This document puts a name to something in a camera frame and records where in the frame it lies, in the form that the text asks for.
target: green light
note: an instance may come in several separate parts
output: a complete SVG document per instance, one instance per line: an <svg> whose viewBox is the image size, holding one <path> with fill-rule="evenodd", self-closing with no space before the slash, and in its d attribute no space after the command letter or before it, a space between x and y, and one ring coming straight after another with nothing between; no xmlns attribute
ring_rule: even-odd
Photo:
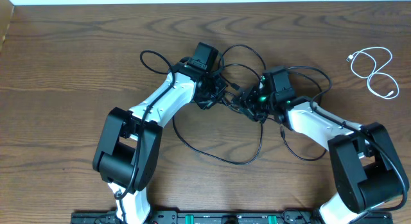
<svg viewBox="0 0 411 224"><path fill-rule="evenodd" d="M262 96L262 97L259 98L259 101L260 101L260 102L264 102L266 99L267 99L266 96Z"/></svg>

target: coiled white cable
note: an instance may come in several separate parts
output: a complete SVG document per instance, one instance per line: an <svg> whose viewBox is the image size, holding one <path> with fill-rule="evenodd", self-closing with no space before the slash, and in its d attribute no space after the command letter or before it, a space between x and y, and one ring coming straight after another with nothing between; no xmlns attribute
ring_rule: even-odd
<svg viewBox="0 0 411 224"><path fill-rule="evenodd" d="M376 68L377 68L377 61L375 61L374 57L372 57L370 54L364 52L364 51L367 51L367 50L370 50L370 49L383 49L383 50L387 51L387 52L390 54L390 59L389 59L385 64L383 64L379 69L376 69ZM370 75L368 75L368 76L360 76L358 73L356 73L356 72L354 71L354 67L353 67L353 66L354 66L354 61L355 61L355 59L357 58L357 56L358 56L359 54L364 54L364 55L368 56L369 58L371 58L372 61L374 61L374 69L372 70L372 72L371 72ZM383 99L394 99L394 98L396 98L396 97L399 95L399 87L398 87L397 81L396 81L392 76L390 76L390 75L387 74L387 73L380 73L380 70L383 69L383 67L385 67L391 60L392 60L392 53L391 53L390 50L388 50L388 49L385 48L385 47L368 47L368 48L364 48L364 49L361 50L361 51L356 51L356 52L354 52L352 55L349 55L348 58L347 58L347 61L348 61L348 62L351 61L351 71L352 71L356 76L358 76L359 78L367 79L367 87L368 87L368 90L369 90L370 92L372 92L374 95L379 96L379 97L381 97L381 98L383 98ZM381 94L378 94L376 91L374 91L374 90L371 88L370 82L371 82L372 77L373 77L374 75L376 75L376 74L382 74L382 75L384 75L384 76L388 76L388 77L395 83L395 85L396 85L396 87L397 87L397 94L395 94L394 96L392 96L393 93L394 93L394 91L392 90L392 91L390 91L386 96L382 96Z"/></svg>

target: white cable plug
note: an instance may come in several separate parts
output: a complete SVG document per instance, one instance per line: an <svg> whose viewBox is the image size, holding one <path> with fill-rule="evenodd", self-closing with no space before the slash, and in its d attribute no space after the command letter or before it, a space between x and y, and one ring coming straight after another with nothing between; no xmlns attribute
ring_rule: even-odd
<svg viewBox="0 0 411 224"><path fill-rule="evenodd" d="M390 54L390 59L389 59L385 64L383 64L379 69L376 70L376 68L377 68L377 61L375 61L374 57L372 57L370 54L364 52L364 51L367 51L367 50L370 50L370 49L383 49L383 50L387 51L387 52ZM370 73L370 75L368 75L368 76L360 76L359 74L357 74L357 73L354 71L354 67L353 67L353 66L354 66L354 61L355 61L355 59L357 58L358 54L364 54L364 55L368 56L369 58L371 58L372 61L374 61L374 69L372 70L372 72ZM383 99L394 99L394 98L396 98L396 97L398 96L398 94L399 94L399 87L398 87L397 81L396 81L392 76L390 76L390 75L387 74L387 73L380 73L380 70L383 69L383 67L385 67L391 60L392 60L392 53L390 52L390 50L388 50L388 49L385 48L385 47L368 47L368 48L364 48L364 49L361 50L361 51L356 51L356 52L354 52L352 55L349 55L348 58L347 58L347 61L348 61L348 62L351 61L351 71L352 71L356 76L358 76L359 78L367 79L367 88L368 88L368 90L369 90L370 92L372 92L374 95L379 96L379 97L381 97L381 98L383 98ZM390 91L386 96L382 96L381 94L378 94L377 92L375 92L375 91L371 88L371 85L370 85L371 79L372 79L372 77L373 77L375 74L382 74L382 75L384 75L384 76L388 76L388 77L396 84L397 93L396 93L394 96L391 96L391 95L393 95L393 93L394 93L394 91L392 90L392 91Z"/></svg>

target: wooden tabletop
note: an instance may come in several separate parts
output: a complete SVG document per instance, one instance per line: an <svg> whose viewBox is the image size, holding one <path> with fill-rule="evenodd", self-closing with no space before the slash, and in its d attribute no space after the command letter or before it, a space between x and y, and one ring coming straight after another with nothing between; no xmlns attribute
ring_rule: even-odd
<svg viewBox="0 0 411 224"><path fill-rule="evenodd" d="M411 176L410 24L406 2L18 6L0 56L1 223L68 223L74 211L113 208L111 190L91 166L107 114L140 103L164 81L141 65L142 50L176 62L192 55L199 42L220 51L249 45L269 67L323 69L334 83L323 107L350 121L385 125ZM398 98L372 95L366 81L351 73L347 56L370 46L392 51L384 71L398 81ZM382 51L372 54L381 64L388 59ZM158 58L146 59L166 70ZM263 70L246 49L233 49L226 62ZM356 69L367 74L372 62L361 58ZM242 68L225 75L244 87L256 83ZM310 75L327 85L320 75ZM293 84L299 94L316 93L307 80L294 78ZM380 76L372 85L382 94L394 89ZM258 147L259 125L221 105L186 105L176 122L193 146L226 159L250 159ZM298 154L321 154L307 137L286 135ZM296 159L279 125L269 121L259 159L249 166L194 153L168 124L148 186L152 205L210 211L311 209L335 192L329 155L317 162ZM411 205L394 219L409 223Z"/></svg>

